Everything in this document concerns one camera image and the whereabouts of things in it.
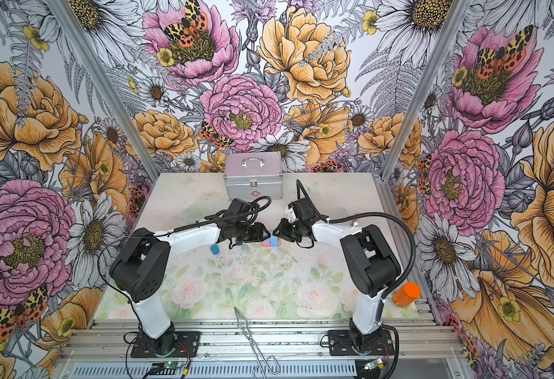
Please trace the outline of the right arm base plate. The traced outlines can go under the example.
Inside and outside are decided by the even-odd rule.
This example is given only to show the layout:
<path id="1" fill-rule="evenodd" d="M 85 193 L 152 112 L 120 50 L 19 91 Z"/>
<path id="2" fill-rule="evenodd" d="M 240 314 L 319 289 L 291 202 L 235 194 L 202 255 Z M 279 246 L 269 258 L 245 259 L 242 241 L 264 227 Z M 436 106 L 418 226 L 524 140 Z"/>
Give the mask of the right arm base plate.
<path id="1" fill-rule="evenodd" d="M 387 355 L 395 354 L 394 337 L 386 329 L 363 335 L 354 330 L 330 330 L 327 334 L 331 356 Z"/>

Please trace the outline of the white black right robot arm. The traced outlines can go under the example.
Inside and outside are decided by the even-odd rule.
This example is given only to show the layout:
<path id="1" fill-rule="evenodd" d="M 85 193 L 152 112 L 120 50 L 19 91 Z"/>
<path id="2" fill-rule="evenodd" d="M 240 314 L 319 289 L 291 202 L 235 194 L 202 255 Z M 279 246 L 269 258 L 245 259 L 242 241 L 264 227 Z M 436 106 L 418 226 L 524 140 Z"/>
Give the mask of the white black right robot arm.
<path id="1" fill-rule="evenodd" d="M 359 355 L 368 355 L 382 348 L 385 355 L 398 354 L 396 329 L 382 321 L 387 297 L 402 284 L 414 268 L 417 255 L 414 235 L 397 216 L 383 212 L 358 213 L 341 219 L 322 214 L 300 180 L 296 181 L 297 199 L 289 203 L 287 217 L 281 219 L 273 235 L 300 245 L 309 240 L 339 248 L 357 288 L 357 307 L 349 323 L 348 340 Z M 409 261 L 401 267 L 382 230 L 375 224 L 349 226 L 349 221 L 362 218 L 383 218 L 398 224 L 409 240 Z"/>

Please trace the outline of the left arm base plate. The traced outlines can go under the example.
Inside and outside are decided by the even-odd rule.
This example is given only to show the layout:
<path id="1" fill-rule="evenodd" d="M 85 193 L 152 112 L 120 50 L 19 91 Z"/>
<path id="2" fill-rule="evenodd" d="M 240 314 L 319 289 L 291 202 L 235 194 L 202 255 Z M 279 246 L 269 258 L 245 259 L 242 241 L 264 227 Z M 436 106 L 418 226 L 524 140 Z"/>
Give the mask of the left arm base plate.
<path id="1" fill-rule="evenodd" d="M 199 332 L 173 332 L 170 336 L 150 339 L 138 333 L 131 348 L 132 358 L 195 358 L 199 347 Z"/>

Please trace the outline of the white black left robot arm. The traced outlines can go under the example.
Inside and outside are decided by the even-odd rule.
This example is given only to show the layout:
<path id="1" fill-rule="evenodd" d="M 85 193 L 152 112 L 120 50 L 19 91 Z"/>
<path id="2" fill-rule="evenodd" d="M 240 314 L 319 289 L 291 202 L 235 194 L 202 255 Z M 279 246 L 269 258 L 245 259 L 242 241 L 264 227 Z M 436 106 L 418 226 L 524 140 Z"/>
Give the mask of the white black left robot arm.
<path id="1" fill-rule="evenodd" d="M 167 232 L 136 229 L 109 269 L 114 289 L 128 298 L 139 322 L 139 343 L 160 357 L 177 348 L 177 334 L 159 294 L 168 260 L 202 246 L 229 242 L 229 248 L 270 238 L 257 220 L 271 204 L 268 196 L 247 202 L 235 198 L 229 207 L 193 224 Z"/>

